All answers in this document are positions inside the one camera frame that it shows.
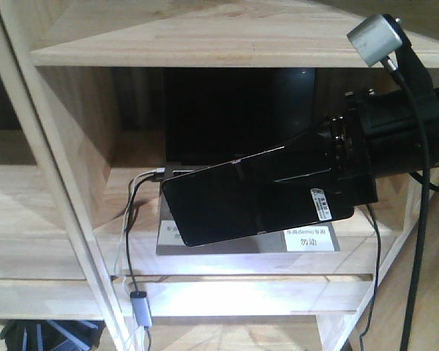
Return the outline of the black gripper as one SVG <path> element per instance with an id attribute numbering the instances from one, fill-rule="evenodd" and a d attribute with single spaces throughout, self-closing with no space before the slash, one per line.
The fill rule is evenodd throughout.
<path id="1" fill-rule="evenodd" d="M 439 167 L 439 89 L 418 99 L 428 150 L 413 106 L 403 91 L 348 93 L 345 111 L 287 140 L 274 150 L 241 160 L 255 183 L 328 178 L 351 205 L 378 201 L 377 178 Z"/>

